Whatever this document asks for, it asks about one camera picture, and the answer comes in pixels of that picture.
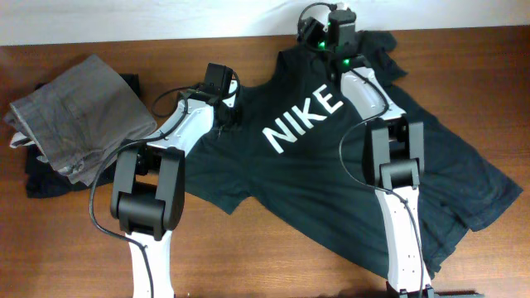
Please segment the black Nike t-shirt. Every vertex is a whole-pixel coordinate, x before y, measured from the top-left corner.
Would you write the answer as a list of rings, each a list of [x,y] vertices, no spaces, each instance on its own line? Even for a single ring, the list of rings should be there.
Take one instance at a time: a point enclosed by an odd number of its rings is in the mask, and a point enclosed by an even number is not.
[[[469,231],[487,228],[522,189],[395,85],[394,37],[365,31],[360,53],[378,82],[425,128],[419,229],[413,246],[437,273]],[[226,213],[249,197],[320,245],[379,275],[388,245],[375,193],[360,184],[364,130],[322,61],[302,46],[279,52],[272,78],[243,87],[242,119],[205,134],[185,159],[185,189]]]

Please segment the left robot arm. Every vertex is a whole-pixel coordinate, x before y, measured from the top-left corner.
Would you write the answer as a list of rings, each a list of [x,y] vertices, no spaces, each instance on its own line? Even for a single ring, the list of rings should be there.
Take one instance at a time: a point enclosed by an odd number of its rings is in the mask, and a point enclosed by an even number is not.
[[[203,82],[177,88],[176,104],[153,134],[124,143],[118,154],[111,215],[132,256],[136,297],[173,297],[171,235],[185,203],[186,156],[214,126],[239,119],[238,75],[208,64]]]

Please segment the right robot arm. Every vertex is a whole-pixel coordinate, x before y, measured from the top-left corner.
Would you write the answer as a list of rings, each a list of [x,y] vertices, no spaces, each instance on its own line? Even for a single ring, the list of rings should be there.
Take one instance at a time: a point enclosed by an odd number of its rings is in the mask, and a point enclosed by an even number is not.
[[[388,246],[387,292],[391,297],[433,297],[422,254],[418,203],[424,173],[424,126],[398,107],[360,52],[356,14],[329,4],[327,21],[300,16],[297,40],[325,63],[326,74],[362,118],[364,149],[360,181],[372,189],[383,214]]]

